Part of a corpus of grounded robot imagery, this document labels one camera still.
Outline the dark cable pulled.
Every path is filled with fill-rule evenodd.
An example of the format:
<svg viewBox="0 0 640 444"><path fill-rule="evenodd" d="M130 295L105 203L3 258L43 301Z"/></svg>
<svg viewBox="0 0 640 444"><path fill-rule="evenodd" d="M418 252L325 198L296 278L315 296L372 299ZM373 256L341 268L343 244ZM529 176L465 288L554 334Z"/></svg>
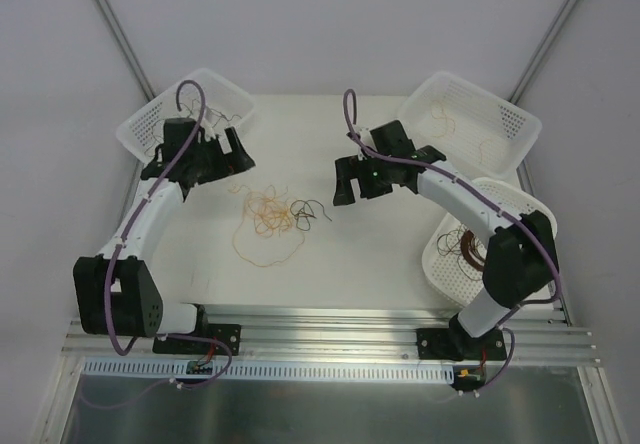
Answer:
<svg viewBox="0 0 640 444"><path fill-rule="evenodd" d="M202 105L199 98L182 98L180 101L180 110L178 111L178 114L183 117L196 119L201 107ZM233 122L240 120L241 118L242 116L237 113L224 113L222 110L213 108L209 105L205 107L204 120L207 121L212 127L217 127L219 125L231 125Z"/></svg>

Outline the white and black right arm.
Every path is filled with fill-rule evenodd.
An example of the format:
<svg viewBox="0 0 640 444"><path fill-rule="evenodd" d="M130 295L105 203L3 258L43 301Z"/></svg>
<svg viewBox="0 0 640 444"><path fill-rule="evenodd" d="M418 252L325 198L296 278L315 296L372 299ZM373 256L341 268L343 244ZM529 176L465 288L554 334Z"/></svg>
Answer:
<svg viewBox="0 0 640 444"><path fill-rule="evenodd" d="M395 186L435 202L462 223L484 246L482 288L455 314L441 345L454 359L480 352L488 333L548 284L561 289L555 238L549 218L539 210L519 213L491 200L432 146L417 148L399 121L371 132L367 145L354 124L348 138L359 154L336 160L336 206L373 199Z"/></svg>

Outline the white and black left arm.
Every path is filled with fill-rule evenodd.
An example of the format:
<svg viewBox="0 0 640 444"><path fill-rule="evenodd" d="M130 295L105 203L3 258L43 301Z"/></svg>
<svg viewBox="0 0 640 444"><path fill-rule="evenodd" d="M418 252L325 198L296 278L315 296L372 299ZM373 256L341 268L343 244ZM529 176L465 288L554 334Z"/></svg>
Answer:
<svg viewBox="0 0 640 444"><path fill-rule="evenodd" d="M164 123L163 141L144 166L134 202L116 234L95 255L80 257L73 279L87 334L152 338L175 334L189 353L210 341L201 306L161 296L150 261L190 191L253 168L237 130L209 137L189 118Z"/></svg>

